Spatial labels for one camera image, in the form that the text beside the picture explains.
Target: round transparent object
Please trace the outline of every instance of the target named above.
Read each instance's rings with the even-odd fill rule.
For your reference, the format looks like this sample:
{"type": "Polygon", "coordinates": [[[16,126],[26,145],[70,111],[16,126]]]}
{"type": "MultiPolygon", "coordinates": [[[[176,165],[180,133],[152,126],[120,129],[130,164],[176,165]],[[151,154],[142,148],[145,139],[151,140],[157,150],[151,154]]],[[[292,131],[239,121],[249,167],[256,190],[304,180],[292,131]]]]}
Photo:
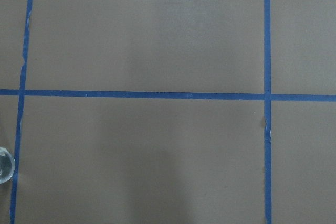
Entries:
{"type": "Polygon", "coordinates": [[[10,180],[14,173],[15,161],[7,149],[0,147],[0,184],[10,180]]]}

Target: vertical blue line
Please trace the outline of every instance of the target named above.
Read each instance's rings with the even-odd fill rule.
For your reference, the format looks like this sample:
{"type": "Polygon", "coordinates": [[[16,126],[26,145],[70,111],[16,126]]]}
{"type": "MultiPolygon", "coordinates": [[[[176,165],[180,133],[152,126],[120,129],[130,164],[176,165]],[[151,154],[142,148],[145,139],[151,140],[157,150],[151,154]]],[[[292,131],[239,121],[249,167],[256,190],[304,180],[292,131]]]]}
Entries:
{"type": "Polygon", "coordinates": [[[264,92],[265,92],[265,217],[272,223],[272,149],[271,149],[271,0],[264,0],[264,92]]]}
{"type": "Polygon", "coordinates": [[[10,222],[14,224],[15,222],[15,210],[16,210],[16,193],[17,193],[17,184],[18,184],[18,171],[19,171],[19,160],[20,160],[20,143],[21,143],[21,122],[25,104],[25,89],[26,89],[26,72],[27,72],[27,59],[28,59],[28,47],[29,47],[29,18],[31,15],[33,7],[33,0],[27,0],[27,11],[25,19],[25,33],[24,33],[24,42],[23,42],[23,51],[22,57],[24,63],[21,67],[20,75],[20,89],[18,93],[18,110],[17,110],[17,121],[16,121],[16,135],[15,135],[15,171],[13,174],[13,183],[12,183],[12,194],[11,194],[11,213],[10,213],[10,222]]]}

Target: blue grid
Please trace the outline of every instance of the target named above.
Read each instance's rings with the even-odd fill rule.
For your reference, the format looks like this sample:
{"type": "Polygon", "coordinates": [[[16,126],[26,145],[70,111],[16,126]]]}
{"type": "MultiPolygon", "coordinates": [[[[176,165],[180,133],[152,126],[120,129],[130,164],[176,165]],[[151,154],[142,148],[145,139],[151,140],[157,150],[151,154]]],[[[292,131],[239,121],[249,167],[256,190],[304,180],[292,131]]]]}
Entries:
{"type": "Polygon", "coordinates": [[[16,168],[13,174],[10,222],[15,222],[16,194],[20,158],[21,122],[25,96],[45,97],[110,97],[148,99],[206,99],[206,100],[253,100],[264,101],[265,110],[265,218],[272,223],[271,193],[271,102],[272,101],[317,101],[336,102],[336,95],[319,94],[272,94],[271,93],[271,0],[264,0],[264,93],[192,93],[192,92],[131,92],[131,91],[75,91],[75,90],[26,90],[26,71],[29,46],[29,18],[33,0],[27,0],[25,33],[23,43],[24,64],[21,68],[19,89],[0,89],[0,95],[18,96],[17,125],[15,137],[16,168]]]}

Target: transparent glass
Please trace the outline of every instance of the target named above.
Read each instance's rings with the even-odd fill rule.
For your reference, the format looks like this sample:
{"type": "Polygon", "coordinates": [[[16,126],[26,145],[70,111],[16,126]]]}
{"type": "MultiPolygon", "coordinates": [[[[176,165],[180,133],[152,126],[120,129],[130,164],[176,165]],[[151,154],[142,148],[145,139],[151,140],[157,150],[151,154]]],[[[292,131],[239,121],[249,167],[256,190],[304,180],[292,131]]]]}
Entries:
{"type": "Polygon", "coordinates": [[[6,148],[0,147],[0,184],[8,181],[15,169],[15,161],[13,156],[6,148]]]}

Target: gray square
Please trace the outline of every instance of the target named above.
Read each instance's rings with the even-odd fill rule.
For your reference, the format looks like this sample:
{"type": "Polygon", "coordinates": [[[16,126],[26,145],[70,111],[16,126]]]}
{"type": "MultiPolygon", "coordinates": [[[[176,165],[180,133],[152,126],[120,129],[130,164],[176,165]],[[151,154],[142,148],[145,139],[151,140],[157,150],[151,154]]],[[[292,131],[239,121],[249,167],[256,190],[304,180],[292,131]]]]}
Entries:
{"type": "Polygon", "coordinates": [[[27,88],[263,92],[263,0],[34,0],[27,88]]]}
{"type": "Polygon", "coordinates": [[[335,223],[336,104],[273,102],[274,224],[335,223]]]}
{"type": "MultiPolygon", "coordinates": [[[[0,95],[0,146],[14,154],[17,97],[0,95]]],[[[11,180],[0,185],[0,223],[9,223],[11,180]]]]}
{"type": "Polygon", "coordinates": [[[262,109],[26,97],[16,223],[262,223],[262,109]]]}
{"type": "Polygon", "coordinates": [[[271,0],[273,93],[336,93],[335,0],[271,0]]]}
{"type": "Polygon", "coordinates": [[[0,89],[18,89],[27,0],[0,0],[0,89]]]}

